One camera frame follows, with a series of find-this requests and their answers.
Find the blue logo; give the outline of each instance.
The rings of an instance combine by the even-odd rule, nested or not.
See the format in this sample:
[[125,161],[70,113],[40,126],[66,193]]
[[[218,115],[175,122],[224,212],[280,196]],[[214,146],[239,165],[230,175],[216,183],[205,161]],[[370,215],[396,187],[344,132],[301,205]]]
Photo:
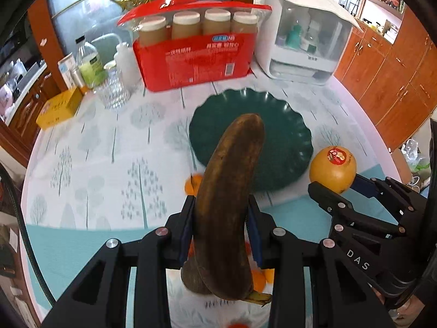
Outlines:
[[226,42],[229,39],[229,36],[213,36],[213,42]]

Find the bottle with green liquid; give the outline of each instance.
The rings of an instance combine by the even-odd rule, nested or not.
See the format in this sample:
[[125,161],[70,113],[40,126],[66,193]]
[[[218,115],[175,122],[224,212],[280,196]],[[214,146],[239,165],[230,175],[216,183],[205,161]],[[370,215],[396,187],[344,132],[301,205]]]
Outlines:
[[77,66],[89,89],[93,89],[106,80],[108,73],[103,69],[97,49],[85,40],[85,36],[76,39],[76,44],[79,46]]

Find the round red sticker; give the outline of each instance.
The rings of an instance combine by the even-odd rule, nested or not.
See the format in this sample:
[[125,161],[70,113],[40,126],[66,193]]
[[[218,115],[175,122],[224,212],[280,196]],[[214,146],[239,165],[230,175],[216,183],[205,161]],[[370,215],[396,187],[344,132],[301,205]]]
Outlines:
[[346,162],[346,152],[338,148],[331,148],[328,151],[328,160],[334,165],[342,165]]

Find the dark green scalloped plate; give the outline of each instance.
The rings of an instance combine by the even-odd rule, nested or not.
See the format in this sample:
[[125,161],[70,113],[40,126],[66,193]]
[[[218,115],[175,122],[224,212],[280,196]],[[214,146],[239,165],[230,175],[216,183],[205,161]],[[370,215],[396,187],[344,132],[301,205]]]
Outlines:
[[197,159],[206,166],[226,128],[246,113],[259,114],[266,132],[252,190],[279,190],[298,180],[314,150],[311,131],[286,101],[249,88],[209,96],[194,111],[190,141]]

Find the cabinet handle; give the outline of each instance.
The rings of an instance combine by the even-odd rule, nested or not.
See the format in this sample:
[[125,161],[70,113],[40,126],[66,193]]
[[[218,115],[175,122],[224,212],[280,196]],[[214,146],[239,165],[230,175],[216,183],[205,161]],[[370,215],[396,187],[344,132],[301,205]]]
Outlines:
[[423,90],[423,92],[425,93],[425,95],[428,96],[428,98],[430,98],[430,95],[427,93],[427,91],[425,90],[425,88],[423,87],[422,84],[419,84],[420,88]]
[[405,68],[405,65],[404,65],[404,63],[402,63],[401,61],[400,61],[400,59],[399,58],[396,58],[396,60],[399,62],[399,63],[401,63],[401,65]]
[[399,92],[396,94],[396,97],[399,97],[399,95],[401,94],[401,92],[404,88],[405,88],[405,86],[402,85],[402,87],[399,89]]
[[400,101],[402,101],[402,99],[405,97],[405,95],[407,95],[408,94],[408,90],[407,91],[405,91],[405,93],[402,95],[402,97],[401,97],[401,99],[400,99]]

